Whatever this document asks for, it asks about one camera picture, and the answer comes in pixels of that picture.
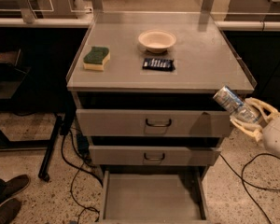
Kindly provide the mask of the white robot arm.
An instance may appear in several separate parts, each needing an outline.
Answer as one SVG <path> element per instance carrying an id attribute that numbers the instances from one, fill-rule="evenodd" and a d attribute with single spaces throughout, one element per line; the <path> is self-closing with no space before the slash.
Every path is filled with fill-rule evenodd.
<path id="1" fill-rule="evenodd" d="M 280 158 L 280 112 L 256 98 L 246 98 L 245 102 L 259 111 L 260 119 L 256 123 L 248 123 L 231 116 L 231 123 Z"/>

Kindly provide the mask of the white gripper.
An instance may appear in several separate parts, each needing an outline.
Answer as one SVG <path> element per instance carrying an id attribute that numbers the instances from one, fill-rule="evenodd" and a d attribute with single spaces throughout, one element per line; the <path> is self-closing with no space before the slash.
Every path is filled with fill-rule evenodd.
<path id="1" fill-rule="evenodd" d="M 257 98 L 246 98 L 245 102 L 258 110 L 257 124 L 243 122 L 235 116 L 231 116 L 231 123 L 258 143 L 263 141 L 264 147 L 280 158 L 280 112 L 272 105 Z M 267 125 L 262 130 L 259 124 L 263 121 Z"/>

